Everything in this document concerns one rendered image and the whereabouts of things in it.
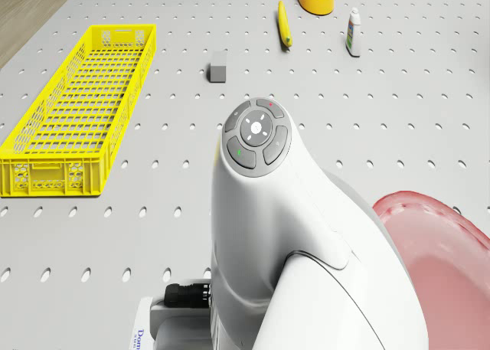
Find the small white bottle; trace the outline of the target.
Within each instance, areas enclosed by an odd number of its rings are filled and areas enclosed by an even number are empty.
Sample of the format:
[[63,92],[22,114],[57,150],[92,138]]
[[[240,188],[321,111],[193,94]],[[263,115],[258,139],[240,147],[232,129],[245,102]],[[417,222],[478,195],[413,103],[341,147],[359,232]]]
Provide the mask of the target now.
[[356,7],[352,8],[349,15],[345,45],[352,57],[361,56],[361,16]]

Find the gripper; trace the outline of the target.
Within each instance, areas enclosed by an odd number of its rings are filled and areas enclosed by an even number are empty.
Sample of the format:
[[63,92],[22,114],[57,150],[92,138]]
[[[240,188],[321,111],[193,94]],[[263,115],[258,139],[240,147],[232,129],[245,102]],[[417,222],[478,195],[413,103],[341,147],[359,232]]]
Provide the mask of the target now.
[[149,328],[154,350],[212,350],[211,283],[169,283],[152,300]]

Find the red plate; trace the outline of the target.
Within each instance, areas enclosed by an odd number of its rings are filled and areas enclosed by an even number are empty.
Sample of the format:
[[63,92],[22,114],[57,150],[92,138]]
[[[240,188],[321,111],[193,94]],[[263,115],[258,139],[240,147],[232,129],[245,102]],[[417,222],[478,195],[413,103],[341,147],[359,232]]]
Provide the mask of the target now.
[[409,270],[430,350],[490,350],[490,238],[413,191],[387,195],[373,209]]

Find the banana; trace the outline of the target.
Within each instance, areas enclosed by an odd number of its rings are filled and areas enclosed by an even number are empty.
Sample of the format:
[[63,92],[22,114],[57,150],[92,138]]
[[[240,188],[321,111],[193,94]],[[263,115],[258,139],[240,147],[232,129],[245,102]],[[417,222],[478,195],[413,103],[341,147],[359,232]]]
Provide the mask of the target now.
[[281,41],[285,47],[291,47],[292,35],[289,27],[287,14],[286,14],[286,8],[283,1],[279,1],[278,3],[277,18],[278,18],[279,34],[281,37]]

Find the yellow basket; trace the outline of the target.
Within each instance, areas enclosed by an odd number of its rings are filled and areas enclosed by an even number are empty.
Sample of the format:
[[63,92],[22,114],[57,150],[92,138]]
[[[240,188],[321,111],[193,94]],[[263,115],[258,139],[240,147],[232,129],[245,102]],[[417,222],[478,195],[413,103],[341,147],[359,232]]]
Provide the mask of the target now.
[[91,25],[0,146],[0,196],[100,195],[156,50],[156,26]]

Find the grey cube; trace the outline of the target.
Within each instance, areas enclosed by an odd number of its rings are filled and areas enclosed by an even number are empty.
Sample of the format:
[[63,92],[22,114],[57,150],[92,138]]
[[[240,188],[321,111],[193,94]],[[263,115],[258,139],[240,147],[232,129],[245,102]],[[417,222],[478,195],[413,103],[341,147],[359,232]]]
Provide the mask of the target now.
[[225,83],[227,78],[227,52],[215,51],[211,56],[209,66],[209,81]]

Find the white printed box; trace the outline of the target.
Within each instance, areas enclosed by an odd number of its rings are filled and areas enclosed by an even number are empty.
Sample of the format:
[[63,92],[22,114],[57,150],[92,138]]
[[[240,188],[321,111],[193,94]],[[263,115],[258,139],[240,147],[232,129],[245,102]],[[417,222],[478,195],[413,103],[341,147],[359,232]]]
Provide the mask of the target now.
[[129,342],[129,350],[154,350],[155,340],[150,333],[152,297],[141,298]]

